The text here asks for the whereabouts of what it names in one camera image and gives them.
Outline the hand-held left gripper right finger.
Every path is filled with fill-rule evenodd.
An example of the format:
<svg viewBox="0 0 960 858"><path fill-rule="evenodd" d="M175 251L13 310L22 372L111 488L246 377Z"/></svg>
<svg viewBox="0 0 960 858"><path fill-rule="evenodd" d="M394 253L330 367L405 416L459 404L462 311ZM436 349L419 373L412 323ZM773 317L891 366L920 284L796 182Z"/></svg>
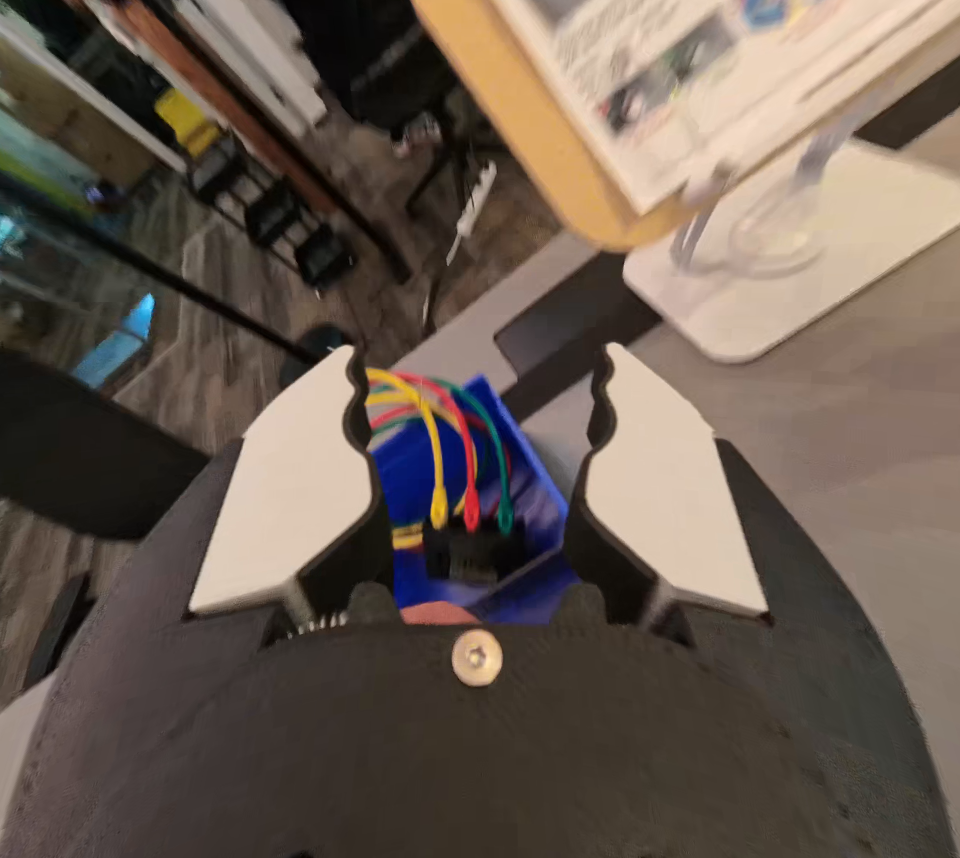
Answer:
<svg viewBox="0 0 960 858"><path fill-rule="evenodd" d="M602 347L590 392L562 552L606 624L663 625L682 607L768 624L711 424L620 343Z"/></svg>

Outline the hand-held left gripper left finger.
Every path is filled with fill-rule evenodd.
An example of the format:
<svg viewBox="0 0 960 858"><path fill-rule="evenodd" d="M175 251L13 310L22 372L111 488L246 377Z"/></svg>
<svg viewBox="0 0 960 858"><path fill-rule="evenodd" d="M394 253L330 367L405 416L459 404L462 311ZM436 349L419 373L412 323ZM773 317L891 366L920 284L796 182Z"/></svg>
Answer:
<svg viewBox="0 0 960 858"><path fill-rule="evenodd" d="M391 523L368 445L364 362L341 347L246 430L188 601L192 616L396 615Z"/></svg>

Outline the blue plastic bin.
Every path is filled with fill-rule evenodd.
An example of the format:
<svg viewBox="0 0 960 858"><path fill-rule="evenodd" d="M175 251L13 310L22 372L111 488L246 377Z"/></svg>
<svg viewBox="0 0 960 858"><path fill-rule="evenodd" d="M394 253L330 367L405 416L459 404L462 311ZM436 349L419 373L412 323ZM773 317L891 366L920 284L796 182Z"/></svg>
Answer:
<svg viewBox="0 0 960 858"><path fill-rule="evenodd" d="M444 602L494 624L544 625L577 582L563 551L568 503L489 380L464 384L368 368L366 413L392 528L393 595L411 609ZM426 576L423 529L461 519L525 529L527 562L493 585Z"/></svg>

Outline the black network switch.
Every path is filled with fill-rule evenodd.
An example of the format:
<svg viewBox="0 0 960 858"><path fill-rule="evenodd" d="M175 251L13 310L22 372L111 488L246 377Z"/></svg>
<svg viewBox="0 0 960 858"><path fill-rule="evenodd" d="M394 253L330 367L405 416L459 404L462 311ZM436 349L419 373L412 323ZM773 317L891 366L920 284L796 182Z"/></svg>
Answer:
<svg viewBox="0 0 960 858"><path fill-rule="evenodd" d="M427 521L422 549L428 579L474 586L495 585L528 561L525 528L519 521L509 532L502 532L495 519L482 520L475 531L461 519L451 520L446 528Z"/></svg>

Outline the white power strip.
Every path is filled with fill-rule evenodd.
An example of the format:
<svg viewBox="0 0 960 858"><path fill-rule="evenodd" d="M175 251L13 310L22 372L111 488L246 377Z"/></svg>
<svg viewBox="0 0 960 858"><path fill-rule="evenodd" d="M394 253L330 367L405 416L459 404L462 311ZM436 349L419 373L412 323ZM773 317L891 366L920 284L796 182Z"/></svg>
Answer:
<svg viewBox="0 0 960 858"><path fill-rule="evenodd" d="M461 216L458 218L455 227L453 242L446 254L446 267L453 264L462 243L473 236L474 227L489 198L497 176L497 163L492 159L487 160L480 169L479 175L466 197L466 204L462 207Z"/></svg>

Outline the small yellow container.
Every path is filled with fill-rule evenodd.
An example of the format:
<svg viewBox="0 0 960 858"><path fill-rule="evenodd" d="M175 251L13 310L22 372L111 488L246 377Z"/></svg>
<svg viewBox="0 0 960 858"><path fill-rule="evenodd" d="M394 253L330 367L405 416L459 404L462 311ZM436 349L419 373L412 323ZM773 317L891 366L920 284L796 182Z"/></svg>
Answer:
<svg viewBox="0 0 960 858"><path fill-rule="evenodd" d="M157 99L153 109L174 132L176 143L192 160L199 160L223 137L220 125L173 87Z"/></svg>

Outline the printed instruction sheet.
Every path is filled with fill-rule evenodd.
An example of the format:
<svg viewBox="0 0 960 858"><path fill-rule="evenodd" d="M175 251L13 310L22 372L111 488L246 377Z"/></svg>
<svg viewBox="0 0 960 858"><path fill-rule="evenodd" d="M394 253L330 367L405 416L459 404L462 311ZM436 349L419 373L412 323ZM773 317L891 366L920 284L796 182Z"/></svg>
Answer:
<svg viewBox="0 0 960 858"><path fill-rule="evenodd" d="M491 0L634 207L755 168L958 20L958 0Z"/></svg>

